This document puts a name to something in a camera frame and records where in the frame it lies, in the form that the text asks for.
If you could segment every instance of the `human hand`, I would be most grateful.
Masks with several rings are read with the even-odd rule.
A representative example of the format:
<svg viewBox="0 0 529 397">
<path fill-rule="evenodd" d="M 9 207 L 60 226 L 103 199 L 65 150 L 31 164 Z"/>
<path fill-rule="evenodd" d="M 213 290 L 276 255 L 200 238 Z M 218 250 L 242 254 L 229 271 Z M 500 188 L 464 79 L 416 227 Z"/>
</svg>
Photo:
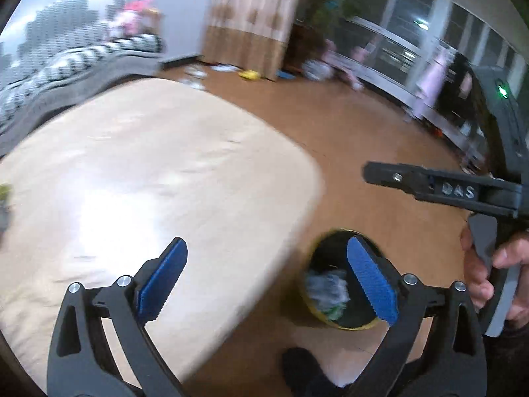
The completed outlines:
<svg viewBox="0 0 529 397">
<path fill-rule="evenodd" d="M 487 280 L 487 268 L 475 253 L 470 228 L 461 231 L 461 248 L 465 252 L 463 273 L 474 305 L 480 309 L 494 294 L 494 286 Z M 529 322 L 529 234 L 515 234 L 511 240 L 498 248 L 493 256 L 493 265 L 503 269 L 521 264 L 520 279 L 507 320 L 517 328 Z"/>
</svg>

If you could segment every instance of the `green plant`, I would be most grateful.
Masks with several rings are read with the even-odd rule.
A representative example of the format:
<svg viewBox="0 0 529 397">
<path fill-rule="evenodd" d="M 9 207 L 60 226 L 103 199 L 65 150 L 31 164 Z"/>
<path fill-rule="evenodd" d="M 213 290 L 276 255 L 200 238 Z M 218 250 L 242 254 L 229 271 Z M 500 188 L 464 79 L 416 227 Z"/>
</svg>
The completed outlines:
<svg viewBox="0 0 529 397">
<path fill-rule="evenodd" d="M 350 19 L 361 13 L 361 0 L 307 0 L 305 23 L 323 37 L 331 37 L 340 18 Z"/>
</svg>

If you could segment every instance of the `blue textured pad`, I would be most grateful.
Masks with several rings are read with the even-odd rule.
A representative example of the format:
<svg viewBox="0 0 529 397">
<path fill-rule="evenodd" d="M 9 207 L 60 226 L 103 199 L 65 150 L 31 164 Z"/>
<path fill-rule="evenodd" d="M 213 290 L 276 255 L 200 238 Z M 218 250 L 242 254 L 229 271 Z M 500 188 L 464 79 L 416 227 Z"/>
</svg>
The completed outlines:
<svg viewBox="0 0 529 397">
<path fill-rule="evenodd" d="M 187 262 L 187 245 L 179 239 L 163 252 L 160 264 L 141 288 L 137 298 L 136 318 L 145 324 L 160 314 Z"/>
<path fill-rule="evenodd" d="M 377 316 L 392 326 L 398 319 L 397 296 L 372 255 L 356 237 L 349 239 L 347 261 Z"/>
</svg>

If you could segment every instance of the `green indicator light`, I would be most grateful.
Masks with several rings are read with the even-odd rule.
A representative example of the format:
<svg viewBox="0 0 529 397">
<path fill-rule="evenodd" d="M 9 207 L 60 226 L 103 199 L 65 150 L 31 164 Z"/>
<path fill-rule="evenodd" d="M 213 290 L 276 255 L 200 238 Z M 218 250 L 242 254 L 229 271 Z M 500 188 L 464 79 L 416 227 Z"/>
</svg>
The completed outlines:
<svg viewBox="0 0 529 397">
<path fill-rule="evenodd" d="M 499 90 L 499 93 L 503 96 L 503 98 L 507 98 L 507 91 L 505 90 L 504 87 L 498 85 L 498 90 Z"/>
</svg>

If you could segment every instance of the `hanging pink cloth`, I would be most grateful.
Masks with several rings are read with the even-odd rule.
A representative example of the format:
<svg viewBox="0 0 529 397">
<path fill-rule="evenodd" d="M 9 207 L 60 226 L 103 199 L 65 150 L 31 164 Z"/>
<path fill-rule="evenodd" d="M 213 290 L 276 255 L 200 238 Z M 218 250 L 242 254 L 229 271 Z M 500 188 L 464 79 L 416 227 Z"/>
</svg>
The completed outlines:
<svg viewBox="0 0 529 397">
<path fill-rule="evenodd" d="M 417 82 L 417 99 L 413 104 L 413 116 L 422 119 L 427 107 L 432 107 L 437 101 L 437 97 L 443 88 L 446 70 L 448 69 L 448 49 L 441 49 L 433 62 L 425 70 L 422 78 Z"/>
</svg>

